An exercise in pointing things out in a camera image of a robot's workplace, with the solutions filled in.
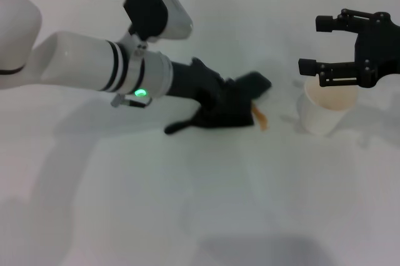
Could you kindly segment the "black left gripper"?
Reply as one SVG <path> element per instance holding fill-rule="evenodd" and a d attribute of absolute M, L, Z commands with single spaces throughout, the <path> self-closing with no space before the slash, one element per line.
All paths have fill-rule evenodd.
<path fill-rule="evenodd" d="M 190 65 L 172 62 L 172 83 L 167 96 L 194 100 L 197 112 L 215 113 L 225 110 L 225 80 L 194 57 Z"/>

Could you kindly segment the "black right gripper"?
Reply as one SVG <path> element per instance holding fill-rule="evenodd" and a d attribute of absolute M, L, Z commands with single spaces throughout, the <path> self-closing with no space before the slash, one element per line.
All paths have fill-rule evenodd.
<path fill-rule="evenodd" d="M 337 18 L 317 16 L 316 31 L 358 32 L 355 62 L 298 61 L 300 75 L 318 76 L 321 87 L 374 87 L 383 77 L 399 74 L 399 26 L 390 14 L 342 9 Z"/>

